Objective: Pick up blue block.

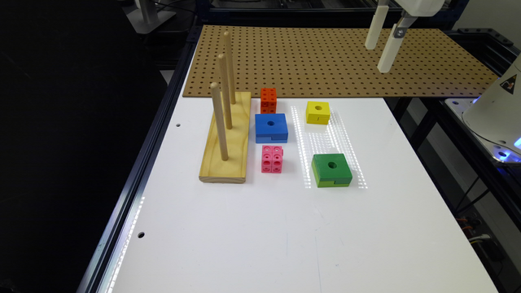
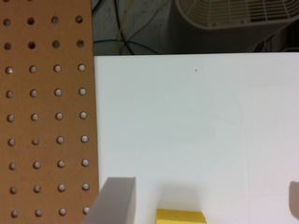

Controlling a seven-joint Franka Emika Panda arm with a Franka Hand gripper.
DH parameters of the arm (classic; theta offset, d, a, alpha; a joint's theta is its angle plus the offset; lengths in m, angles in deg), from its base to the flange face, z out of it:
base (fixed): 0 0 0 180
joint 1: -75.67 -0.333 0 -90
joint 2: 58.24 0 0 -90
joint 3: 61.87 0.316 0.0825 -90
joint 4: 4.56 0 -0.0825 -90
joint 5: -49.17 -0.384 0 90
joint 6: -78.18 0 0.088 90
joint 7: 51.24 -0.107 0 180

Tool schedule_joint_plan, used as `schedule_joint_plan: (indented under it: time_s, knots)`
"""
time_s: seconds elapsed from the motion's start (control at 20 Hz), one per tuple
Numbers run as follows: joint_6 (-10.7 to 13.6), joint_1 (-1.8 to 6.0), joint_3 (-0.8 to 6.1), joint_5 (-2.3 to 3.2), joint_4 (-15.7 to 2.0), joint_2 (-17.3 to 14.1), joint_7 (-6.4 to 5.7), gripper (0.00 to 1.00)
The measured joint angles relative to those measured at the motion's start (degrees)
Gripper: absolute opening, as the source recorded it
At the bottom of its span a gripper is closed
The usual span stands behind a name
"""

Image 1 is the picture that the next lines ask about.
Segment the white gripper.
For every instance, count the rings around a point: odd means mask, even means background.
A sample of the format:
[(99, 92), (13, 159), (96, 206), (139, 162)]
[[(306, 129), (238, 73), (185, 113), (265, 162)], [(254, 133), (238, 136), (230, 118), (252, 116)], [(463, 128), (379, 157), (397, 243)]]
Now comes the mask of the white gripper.
[[(409, 16), (403, 16), (397, 24), (394, 24), (383, 53), (378, 63), (378, 70), (387, 73), (391, 70), (394, 60), (405, 39), (407, 29), (417, 19), (416, 17), (434, 16), (444, 5), (444, 0), (394, 0), (402, 7)], [(383, 23), (387, 17), (388, 4), (378, 5), (366, 37), (365, 46), (367, 50), (373, 50), (379, 40)]]

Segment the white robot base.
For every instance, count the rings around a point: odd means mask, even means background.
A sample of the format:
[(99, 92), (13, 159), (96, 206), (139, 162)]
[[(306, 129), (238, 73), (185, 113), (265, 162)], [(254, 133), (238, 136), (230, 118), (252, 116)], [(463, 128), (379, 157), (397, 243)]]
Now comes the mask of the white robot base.
[(445, 104), (493, 162), (520, 164), (520, 58), (478, 98), (448, 98)]

